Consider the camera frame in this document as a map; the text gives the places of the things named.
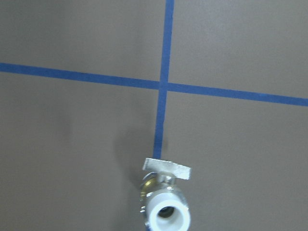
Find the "brass PPR valve white ends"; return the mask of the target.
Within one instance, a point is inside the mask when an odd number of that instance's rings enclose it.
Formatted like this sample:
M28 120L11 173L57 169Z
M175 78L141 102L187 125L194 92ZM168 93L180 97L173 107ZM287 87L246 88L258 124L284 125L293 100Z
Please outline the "brass PPR valve white ends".
M148 231L187 231L189 205L176 180L189 180L192 169L172 161L146 158L140 190L140 213Z

